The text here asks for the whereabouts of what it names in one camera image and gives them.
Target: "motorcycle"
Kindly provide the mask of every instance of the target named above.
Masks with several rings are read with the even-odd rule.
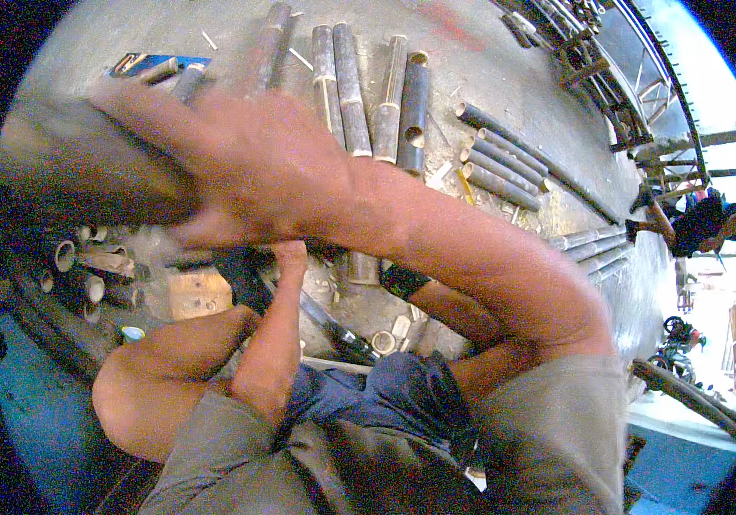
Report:
[[[675,377],[690,385],[702,388],[702,382],[695,383],[697,377],[694,374],[694,367],[686,354],[697,344],[700,344],[702,350],[706,345],[706,337],[700,336],[700,332],[692,324],[683,321],[680,316],[668,317],[663,322],[663,329],[668,333],[666,341],[647,361],[656,367],[665,368]],[[696,341],[693,337],[695,332],[699,336]],[[713,385],[709,385],[708,389],[712,390],[712,388]]]

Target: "wooden block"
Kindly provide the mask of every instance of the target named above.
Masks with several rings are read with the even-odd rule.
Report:
[[[167,302],[175,321],[223,312],[232,306],[232,301],[230,286],[218,272],[167,277]]]

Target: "hand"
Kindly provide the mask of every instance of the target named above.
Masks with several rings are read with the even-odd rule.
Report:
[[[716,251],[722,244],[723,242],[720,241],[719,237],[712,236],[709,239],[700,242],[700,252]]]
[[[294,240],[293,242],[272,243],[271,250],[277,257],[277,266],[282,278],[298,276],[300,279],[308,269],[308,253],[305,250],[305,242]]]
[[[321,236],[341,218],[333,210],[350,205],[347,154],[295,99],[209,91],[191,110],[162,91],[106,81],[91,101],[196,179],[202,209],[173,231],[187,246]]]

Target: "gray shirt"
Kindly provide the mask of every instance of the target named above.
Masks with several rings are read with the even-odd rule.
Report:
[[[620,514],[626,382],[616,357],[577,355],[498,386],[476,414],[482,493],[412,435],[308,422],[276,448],[252,408],[209,392],[140,513]]]

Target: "dark blue shorts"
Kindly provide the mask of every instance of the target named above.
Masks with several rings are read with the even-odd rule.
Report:
[[[448,452],[474,443],[468,404],[438,352],[430,357],[391,354],[367,376],[300,365],[286,427],[308,420],[390,427]]]

